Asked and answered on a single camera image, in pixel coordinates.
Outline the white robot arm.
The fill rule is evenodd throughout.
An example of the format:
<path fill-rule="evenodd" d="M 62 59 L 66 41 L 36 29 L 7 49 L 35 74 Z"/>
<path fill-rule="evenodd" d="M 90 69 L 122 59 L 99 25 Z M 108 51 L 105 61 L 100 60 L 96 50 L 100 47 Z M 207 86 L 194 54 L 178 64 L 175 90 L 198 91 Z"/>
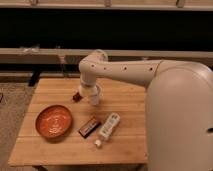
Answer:
<path fill-rule="evenodd" d="M 99 77 L 146 88 L 148 171 L 213 171 L 213 71 L 192 61 L 110 62 L 95 50 L 79 63 L 80 94 Z"/>

